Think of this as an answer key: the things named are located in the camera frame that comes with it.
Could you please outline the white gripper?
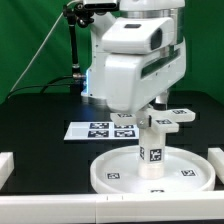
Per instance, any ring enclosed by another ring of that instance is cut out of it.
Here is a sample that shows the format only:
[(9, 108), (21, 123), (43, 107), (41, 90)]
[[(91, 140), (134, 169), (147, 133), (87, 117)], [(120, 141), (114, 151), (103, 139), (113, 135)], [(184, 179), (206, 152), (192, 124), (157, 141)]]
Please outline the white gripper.
[(113, 112), (136, 113), (140, 129), (151, 117), (142, 109), (179, 81), (186, 71), (186, 44), (174, 46), (174, 58), (161, 64), (160, 51), (148, 55), (110, 54), (105, 62), (105, 95)]

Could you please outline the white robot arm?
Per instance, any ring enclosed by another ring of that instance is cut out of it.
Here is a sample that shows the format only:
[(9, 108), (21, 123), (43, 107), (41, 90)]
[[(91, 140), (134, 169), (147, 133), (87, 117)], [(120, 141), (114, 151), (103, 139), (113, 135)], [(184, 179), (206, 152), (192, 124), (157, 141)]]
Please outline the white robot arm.
[(117, 125), (150, 126), (147, 107), (186, 71), (185, 0), (84, 0), (94, 14), (87, 93)]

